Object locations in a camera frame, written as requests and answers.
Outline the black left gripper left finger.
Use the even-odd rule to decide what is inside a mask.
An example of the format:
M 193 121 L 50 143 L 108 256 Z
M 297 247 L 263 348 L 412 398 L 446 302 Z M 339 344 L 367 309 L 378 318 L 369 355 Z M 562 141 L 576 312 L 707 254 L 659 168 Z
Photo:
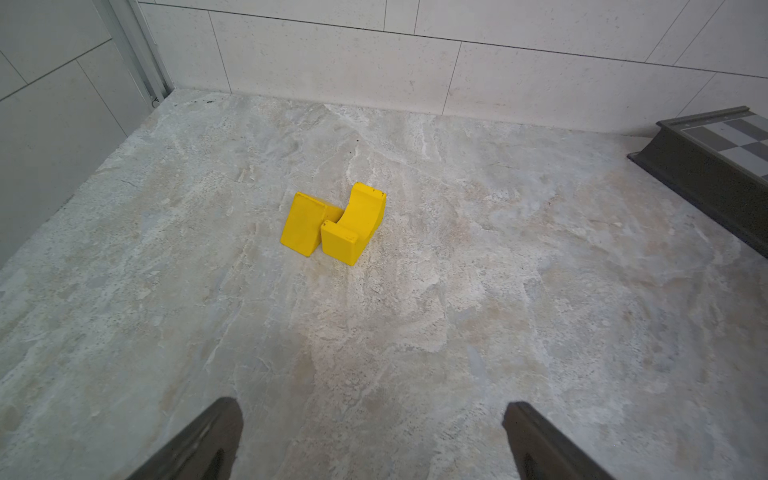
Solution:
M 237 400 L 218 398 L 128 479 L 229 479 L 243 425 Z

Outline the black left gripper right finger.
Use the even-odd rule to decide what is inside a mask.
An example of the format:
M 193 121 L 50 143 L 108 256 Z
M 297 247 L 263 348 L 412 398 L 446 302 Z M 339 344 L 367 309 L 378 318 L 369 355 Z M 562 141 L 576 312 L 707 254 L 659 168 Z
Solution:
M 614 479 L 528 402 L 509 403 L 502 426 L 521 479 Z

